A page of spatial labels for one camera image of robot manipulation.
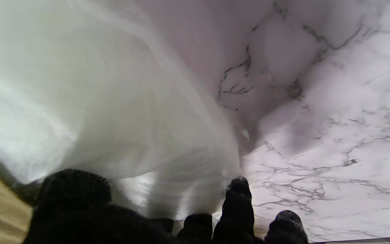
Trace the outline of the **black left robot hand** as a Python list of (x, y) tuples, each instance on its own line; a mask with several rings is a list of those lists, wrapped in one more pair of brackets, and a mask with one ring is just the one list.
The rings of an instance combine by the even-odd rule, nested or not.
[(62, 170), (43, 182), (25, 244), (307, 244), (301, 218), (283, 210), (264, 239), (255, 236), (248, 181), (240, 176), (225, 192), (220, 221), (212, 215), (189, 215), (172, 235), (174, 221), (148, 219), (111, 203), (110, 185), (82, 170)]

